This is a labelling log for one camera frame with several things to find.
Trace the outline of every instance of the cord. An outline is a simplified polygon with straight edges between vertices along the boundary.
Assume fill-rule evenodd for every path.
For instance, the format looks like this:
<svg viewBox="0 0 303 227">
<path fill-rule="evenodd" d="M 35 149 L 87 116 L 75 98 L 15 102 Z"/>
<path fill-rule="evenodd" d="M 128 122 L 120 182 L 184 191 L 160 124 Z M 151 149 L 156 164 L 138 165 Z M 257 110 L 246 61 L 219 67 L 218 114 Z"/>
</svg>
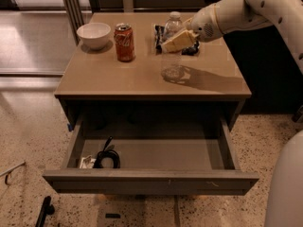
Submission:
<svg viewBox="0 0 303 227">
<path fill-rule="evenodd" d="M 97 159 L 94 163 L 93 168 L 104 168 L 104 166 L 102 165 L 102 160 L 104 158 L 111 158 L 114 162 L 114 168 L 120 168 L 120 157 L 118 155 L 118 153 L 116 153 L 113 149 L 107 149 L 107 147 L 110 145 L 111 141 L 112 141 L 113 137 L 110 136 L 103 148 L 103 151 L 100 151 L 98 153 Z"/>
</svg>

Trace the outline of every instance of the open drawer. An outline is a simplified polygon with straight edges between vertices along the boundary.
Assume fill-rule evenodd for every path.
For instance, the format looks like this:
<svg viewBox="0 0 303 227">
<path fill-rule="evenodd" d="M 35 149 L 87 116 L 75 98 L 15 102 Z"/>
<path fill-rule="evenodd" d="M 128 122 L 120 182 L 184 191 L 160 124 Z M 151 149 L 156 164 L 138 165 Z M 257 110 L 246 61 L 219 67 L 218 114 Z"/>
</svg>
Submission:
<svg viewBox="0 0 303 227">
<path fill-rule="evenodd" d="M 59 193 L 244 195 L 242 172 L 218 103 L 107 103 L 79 116 L 62 168 L 44 178 Z M 109 136 L 120 168 L 80 169 Z"/>
</svg>

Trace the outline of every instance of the can label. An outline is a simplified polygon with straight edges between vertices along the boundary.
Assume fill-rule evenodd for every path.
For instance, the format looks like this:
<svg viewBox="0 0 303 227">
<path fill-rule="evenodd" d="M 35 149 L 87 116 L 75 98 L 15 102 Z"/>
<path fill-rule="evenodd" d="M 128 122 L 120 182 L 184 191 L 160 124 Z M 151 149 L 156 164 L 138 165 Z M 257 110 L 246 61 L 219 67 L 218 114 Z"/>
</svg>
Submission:
<svg viewBox="0 0 303 227">
<path fill-rule="evenodd" d="M 129 24 L 116 25 L 114 40 L 116 43 L 116 56 L 120 61 L 134 59 L 134 33 Z"/>
</svg>

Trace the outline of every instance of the tabletop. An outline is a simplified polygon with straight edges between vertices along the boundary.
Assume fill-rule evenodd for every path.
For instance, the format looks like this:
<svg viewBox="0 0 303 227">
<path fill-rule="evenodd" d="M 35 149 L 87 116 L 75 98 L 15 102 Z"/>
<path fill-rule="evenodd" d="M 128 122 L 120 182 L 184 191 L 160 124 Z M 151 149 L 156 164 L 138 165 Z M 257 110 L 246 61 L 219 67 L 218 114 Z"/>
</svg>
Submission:
<svg viewBox="0 0 303 227">
<path fill-rule="evenodd" d="M 181 19 L 193 13 L 181 13 Z M 174 60 L 185 71 L 179 81 L 167 81 L 161 68 L 167 55 L 157 53 L 154 25 L 163 26 L 169 14 L 95 13 L 90 23 L 103 22 L 111 27 L 110 42 L 99 51 L 80 43 L 72 56 L 61 83 L 55 91 L 60 99 L 244 99 L 251 92 L 223 38 L 200 43 L 194 56 L 177 55 Z M 128 23 L 134 31 L 135 58 L 118 61 L 114 42 L 115 25 Z"/>
</svg>

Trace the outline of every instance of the tile floor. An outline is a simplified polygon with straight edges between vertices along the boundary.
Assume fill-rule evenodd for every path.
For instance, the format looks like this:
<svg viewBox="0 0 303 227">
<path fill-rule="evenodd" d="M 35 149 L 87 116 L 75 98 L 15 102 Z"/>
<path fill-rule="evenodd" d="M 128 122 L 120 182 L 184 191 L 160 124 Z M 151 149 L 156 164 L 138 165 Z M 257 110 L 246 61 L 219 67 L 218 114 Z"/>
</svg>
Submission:
<svg viewBox="0 0 303 227">
<path fill-rule="evenodd" d="M 63 13 L 1 11 L 0 33 L 1 68 L 64 70 L 75 49 Z M 0 172 L 26 161 L 9 185 L 1 178 L 0 227 L 33 226 L 46 196 L 55 213 L 45 226 L 263 226 L 278 154 L 303 129 L 290 115 L 240 115 L 231 132 L 240 165 L 260 176 L 243 197 L 59 195 L 42 178 L 46 168 L 60 167 L 71 136 L 53 96 L 59 81 L 0 78 Z"/>
</svg>

